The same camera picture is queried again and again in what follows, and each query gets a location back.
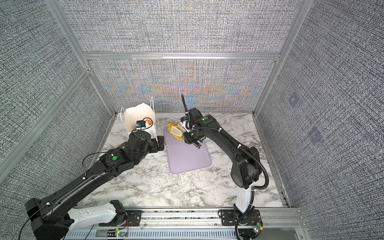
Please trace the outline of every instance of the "textured wall panel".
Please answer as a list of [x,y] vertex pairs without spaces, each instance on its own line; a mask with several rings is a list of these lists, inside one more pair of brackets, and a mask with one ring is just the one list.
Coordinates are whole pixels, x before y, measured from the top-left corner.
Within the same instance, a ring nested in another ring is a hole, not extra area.
[[44,1],[0,2],[0,162],[83,69]]
[[313,239],[383,239],[384,5],[315,1],[259,115]]
[[301,1],[59,2],[85,51],[279,52]]
[[[110,120],[89,79],[84,80],[21,161],[0,185],[2,240],[15,239],[26,218],[24,203],[45,197],[84,170],[83,157],[95,152]],[[85,166],[89,166],[92,156]],[[35,239],[30,222],[22,239]]]
[[91,60],[118,108],[149,104],[155,111],[251,111],[273,66],[266,60]]

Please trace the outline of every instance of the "black mounting plate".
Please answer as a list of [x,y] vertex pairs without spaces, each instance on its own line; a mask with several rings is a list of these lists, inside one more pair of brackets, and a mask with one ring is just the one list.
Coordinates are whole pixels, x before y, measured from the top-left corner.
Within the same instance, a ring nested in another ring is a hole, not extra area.
[[[223,226],[235,226],[237,223],[237,219],[235,218],[234,210],[220,210],[220,218],[221,218],[221,224]],[[255,209],[252,212],[252,217],[260,217],[260,211]],[[255,218],[250,217],[249,221],[242,226],[254,226],[258,222]]]
[[141,210],[127,210],[127,216],[130,218],[128,221],[129,227],[138,227],[141,220]]

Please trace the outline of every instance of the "marble tabletop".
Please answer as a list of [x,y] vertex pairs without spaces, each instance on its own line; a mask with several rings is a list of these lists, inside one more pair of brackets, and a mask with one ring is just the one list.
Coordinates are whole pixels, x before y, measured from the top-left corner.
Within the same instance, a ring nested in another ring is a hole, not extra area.
[[[164,134],[168,122],[177,123],[184,113],[156,113],[156,131]],[[236,140],[255,146],[260,161],[270,179],[269,186],[255,191],[256,207],[282,207],[275,181],[265,157],[252,115],[249,113],[211,113],[220,125]],[[106,140],[103,150],[119,146],[128,140],[128,133],[118,117]],[[206,139],[212,164],[203,169],[173,174],[169,170],[166,150],[143,159],[133,169],[98,187],[78,205],[96,206],[119,200],[125,207],[232,207],[236,188],[230,172],[232,162],[212,140]],[[258,185],[264,184],[260,175]]]

